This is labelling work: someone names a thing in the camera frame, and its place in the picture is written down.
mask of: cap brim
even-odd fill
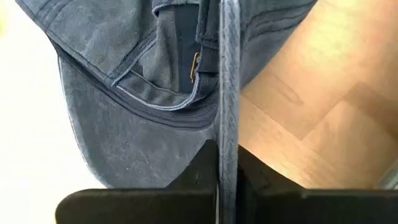
[[[214,124],[189,131],[138,117],[96,89],[75,67],[59,58],[63,92],[81,154],[107,187],[165,187],[207,139]]]

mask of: denim cap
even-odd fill
[[[58,53],[76,141],[107,187],[165,187],[218,136],[219,1],[17,0]],[[241,88],[314,0],[241,1]]]

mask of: wooden surface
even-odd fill
[[[396,12],[319,0],[242,92],[239,143],[304,187],[376,186],[398,159]]]

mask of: white background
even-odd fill
[[[77,148],[49,40],[14,1],[0,7],[0,223],[55,223],[64,197],[103,186]]]

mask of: wooden floor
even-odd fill
[[[242,92],[239,143],[304,187],[375,187],[398,159],[396,12],[319,0]]]

